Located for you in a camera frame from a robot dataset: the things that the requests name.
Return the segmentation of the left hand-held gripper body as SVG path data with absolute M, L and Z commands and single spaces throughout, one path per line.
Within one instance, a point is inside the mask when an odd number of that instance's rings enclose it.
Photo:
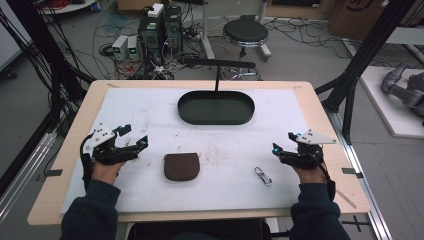
M 134 160 L 139 155 L 136 145 L 117 147 L 115 141 L 118 135 L 115 129 L 110 129 L 100 123 L 82 142 L 82 153 L 87 153 L 91 160 L 103 165 L 114 165 Z

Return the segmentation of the person's right hand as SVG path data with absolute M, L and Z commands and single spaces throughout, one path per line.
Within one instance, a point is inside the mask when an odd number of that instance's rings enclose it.
M 312 170 L 305 170 L 305 169 L 294 167 L 294 171 L 298 175 L 299 181 L 301 184 L 309 184 L 309 183 L 326 184 L 327 183 L 324 173 L 319 168 L 315 168 Z

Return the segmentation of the person's left hand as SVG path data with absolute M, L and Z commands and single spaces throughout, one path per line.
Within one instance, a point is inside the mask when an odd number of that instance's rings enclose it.
M 102 181 L 104 183 L 113 185 L 118 176 L 118 172 L 125 165 L 125 162 L 117 163 L 114 165 L 103 165 L 96 161 L 93 164 L 92 178 L 94 180 Z

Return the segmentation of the silver metal key clip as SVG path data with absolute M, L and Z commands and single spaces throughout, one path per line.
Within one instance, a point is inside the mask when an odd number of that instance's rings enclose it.
M 266 185 L 270 186 L 272 184 L 272 179 L 266 175 L 260 167 L 254 168 L 255 174 L 259 177 L 259 179 Z

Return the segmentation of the brown leather pouch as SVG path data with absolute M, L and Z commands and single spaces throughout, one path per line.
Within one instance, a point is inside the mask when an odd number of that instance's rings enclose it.
M 191 181 L 200 172 L 197 153 L 173 153 L 164 156 L 164 175 L 170 181 Z

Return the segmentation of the black tape strip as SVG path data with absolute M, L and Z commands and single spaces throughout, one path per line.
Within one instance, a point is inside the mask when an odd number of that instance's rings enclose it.
M 39 174 L 36 177 L 36 181 L 44 182 L 48 177 L 61 176 L 62 171 L 63 171 L 62 169 L 48 170 L 43 174 Z
M 344 174 L 350 174 L 350 175 L 355 175 L 357 177 L 357 179 L 362 179 L 364 178 L 363 173 L 361 172 L 357 172 L 354 168 L 342 168 L 342 172 Z

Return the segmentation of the black oval tray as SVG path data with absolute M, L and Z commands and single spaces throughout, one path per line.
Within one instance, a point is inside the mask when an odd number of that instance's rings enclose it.
M 193 125 L 242 125 L 249 122 L 255 103 L 239 91 L 196 90 L 185 93 L 177 104 L 180 118 Z

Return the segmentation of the grey power supply unit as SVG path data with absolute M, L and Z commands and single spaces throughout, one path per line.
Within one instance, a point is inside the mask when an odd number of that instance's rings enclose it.
M 139 47 L 136 36 L 129 36 L 127 42 L 128 56 L 131 61 L 139 60 Z
M 117 61 L 124 61 L 128 56 L 128 37 L 119 36 L 112 44 L 112 50 Z

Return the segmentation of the white floor board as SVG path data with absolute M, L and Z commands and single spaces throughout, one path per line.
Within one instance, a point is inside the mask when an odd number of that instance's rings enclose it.
M 361 82 L 392 136 L 424 139 L 424 118 L 381 90 L 383 79 L 390 71 L 392 68 L 369 66 Z

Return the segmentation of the person's lap dark clothing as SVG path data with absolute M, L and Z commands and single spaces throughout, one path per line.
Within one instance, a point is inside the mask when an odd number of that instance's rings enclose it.
M 262 219 L 136 223 L 128 240 L 271 240 Z

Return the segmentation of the black round stool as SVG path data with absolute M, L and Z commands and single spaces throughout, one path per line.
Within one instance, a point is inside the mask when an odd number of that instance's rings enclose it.
M 224 39 L 241 48 L 239 60 L 243 61 L 246 55 L 246 48 L 256 48 L 264 45 L 268 40 L 269 32 L 261 23 L 239 18 L 226 23 L 223 27 Z

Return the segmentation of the white table leg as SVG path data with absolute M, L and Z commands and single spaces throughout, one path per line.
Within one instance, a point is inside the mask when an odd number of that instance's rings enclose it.
M 214 59 L 215 55 L 208 38 L 208 0 L 202 0 L 202 32 L 201 41 L 206 57 L 208 59 Z

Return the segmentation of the white box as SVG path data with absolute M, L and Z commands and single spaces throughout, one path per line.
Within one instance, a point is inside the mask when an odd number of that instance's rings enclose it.
M 155 3 L 150 10 L 148 11 L 148 16 L 149 17 L 154 17 L 157 18 L 160 16 L 160 14 L 162 13 L 162 11 L 164 10 L 164 5 L 161 3 Z

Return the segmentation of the brown cardboard box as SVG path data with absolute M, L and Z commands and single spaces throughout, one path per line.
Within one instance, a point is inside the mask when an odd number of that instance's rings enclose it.
M 328 22 L 331 35 L 364 40 L 390 0 L 335 0 Z

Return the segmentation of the black metal frame post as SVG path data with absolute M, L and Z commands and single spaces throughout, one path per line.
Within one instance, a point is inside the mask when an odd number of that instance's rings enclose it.
M 26 55 L 37 76 L 49 92 L 49 128 L 56 127 L 61 112 L 83 100 L 87 91 L 82 82 L 90 85 L 95 78 L 73 66 L 63 55 L 50 33 L 40 8 L 34 0 L 6 0 L 35 46 L 33 49 L 19 30 L 0 9 L 0 23 Z
M 337 113 L 341 103 L 345 102 L 341 134 L 349 145 L 352 144 L 351 124 L 357 83 L 414 2 L 415 0 L 389 0 L 342 74 L 315 89 L 317 95 L 331 90 L 329 96 L 322 101 L 324 109 L 330 113 Z

